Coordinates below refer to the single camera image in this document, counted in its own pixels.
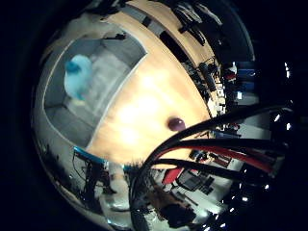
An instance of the desk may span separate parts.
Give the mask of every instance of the desk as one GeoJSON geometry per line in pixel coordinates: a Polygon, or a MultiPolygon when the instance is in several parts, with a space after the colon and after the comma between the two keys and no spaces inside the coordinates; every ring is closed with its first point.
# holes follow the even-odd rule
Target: desk
{"type": "MultiPolygon", "coordinates": [[[[146,0],[129,1],[127,2],[127,5],[146,14],[152,20],[161,25],[182,48],[192,62],[193,67],[198,67],[200,63],[206,62],[211,57],[215,56],[207,41],[204,46],[202,46],[189,32],[183,34],[179,33],[178,29],[182,27],[182,23],[166,5],[146,0]]],[[[210,92],[210,94],[213,100],[218,102],[217,91],[210,92]]]]}
{"type": "MultiPolygon", "coordinates": [[[[108,21],[135,37],[147,54],[131,72],[86,150],[120,164],[140,163],[174,134],[167,128],[170,117],[181,117],[189,127],[209,119],[209,114],[191,77],[152,32],[125,13],[111,15],[108,21]]],[[[172,151],[166,158],[188,159],[189,153],[172,151]]]]}

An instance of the person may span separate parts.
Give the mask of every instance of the person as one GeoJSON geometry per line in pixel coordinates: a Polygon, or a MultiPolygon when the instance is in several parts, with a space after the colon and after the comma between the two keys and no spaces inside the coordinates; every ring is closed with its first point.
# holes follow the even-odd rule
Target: person
{"type": "Polygon", "coordinates": [[[191,225],[196,217],[192,208],[176,200],[157,184],[153,184],[153,191],[148,191],[147,197],[159,217],[166,219],[171,228],[191,225]]]}

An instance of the blue object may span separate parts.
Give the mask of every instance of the blue object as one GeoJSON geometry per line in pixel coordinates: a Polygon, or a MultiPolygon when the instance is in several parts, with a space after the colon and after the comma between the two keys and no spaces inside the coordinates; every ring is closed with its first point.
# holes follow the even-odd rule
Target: blue object
{"type": "Polygon", "coordinates": [[[96,156],[89,154],[88,152],[86,152],[85,150],[83,150],[82,148],[80,148],[78,146],[74,146],[74,151],[77,152],[78,154],[80,154],[81,156],[85,157],[86,159],[89,159],[89,160],[96,162],[98,164],[104,164],[105,162],[107,162],[104,159],[101,159],[99,157],[96,157],[96,156]]]}
{"type": "Polygon", "coordinates": [[[76,55],[65,63],[64,88],[68,96],[85,100],[84,94],[90,87],[92,63],[83,55],[76,55]]]}

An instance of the black cable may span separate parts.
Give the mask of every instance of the black cable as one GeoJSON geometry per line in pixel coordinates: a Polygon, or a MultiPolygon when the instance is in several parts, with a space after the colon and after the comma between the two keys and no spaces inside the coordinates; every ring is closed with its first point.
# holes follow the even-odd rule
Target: black cable
{"type": "Polygon", "coordinates": [[[178,141],[170,145],[169,148],[177,146],[219,146],[225,148],[248,147],[267,151],[274,151],[282,154],[282,156],[284,156],[284,154],[286,154],[288,151],[288,145],[286,143],[255,139],[196,139],[178,141]]]}
{"type": "Polygon", "coordinates": [[[261,113],[265,113],[268,111],[289,111],[293,110],[286,106],[285,103],[259,103],[254,105],[249,105],[247,107],[235,110],[233,112],[219,115],[210,120],[206,120],[191,126],[174,136],[170,137],[163,143],[161,143],[145,160],[141,168],[139,169],[139,174],[137,174],[136,178],[132,181],[132,185],[130,187],[130,203],[133,205],[133,200],[135,198],[135,189],[138,185],[141,184],[141,181],[144,177],[144,174],[150,169],[151,163],[155,160],[157,155],[159,155],[162,151],[168,149],[171,145],[175,144],[177,141],[180,141],[186,137],[189,137],[195,133],[202,132],[205,130],[209,130],[212,127],[219,126],[223,123],[233,122],[235,120],[244,119],[250,116],[255,116],[261,113]]]}
{"type": "Polygon", "coordinates": [[[256,178],[255,176],[249,176],[248,174],[242,174],[236,170],[229,170],[222,167],[213,167],[208,166],[196,162],[184,161],[184,160],[177,160],[177,159],[159,159],[154,161],[151,165],[173,165],[178,167],[190,168],[200,170],[202,172],[223,177],[226,179],[230,179],[236,182],[241,182],[250,186],[255,187],[263,187],[265,184],[268,183],[267,177],[259,177],[256,178]]]}

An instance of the wooden table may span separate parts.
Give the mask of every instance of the wooden table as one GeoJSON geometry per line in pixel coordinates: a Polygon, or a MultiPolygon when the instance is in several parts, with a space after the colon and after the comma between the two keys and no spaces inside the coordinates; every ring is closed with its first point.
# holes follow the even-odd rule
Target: wooden table
{"type": "MultiPolygon", "coordinates": [[[[206,41],[202,46],[194,36],[189,32],[184,32],[181,34],[178,29],[182,27],[182,23],[173,13],[173,11],[166,5],[159,2],[151,2],[147,0],[134,0],[127,2],[127,5],[146,14],[149,18],[157,22],[161,27],[163,27],[166,32],[177,42],[177,44],[182,48],[185,54],[188,56],[192,62],[193,67],[199,67],[200,63],[208,61],[210,58],[214,57],[215,54],[206,41]]],[[[213,101],[218,102],[217,91],[210,92],[213,101]]],[[[213,110],[212,115],[215,116],[217,113],[213,110]]]]}
{"type": "MultiPolygon", "coordinates": [[[[188,127],[209,114],[191,77],[151,31],[125,13],[108,21],[135,37],[147,54],[100,122],[87,151],[120,164],[140,163],[174,134],[167,128],[170,117],[182,118],[188,127]]],[[[166,157],[187,159],[189,153],[177,150],[166,157]]]]}

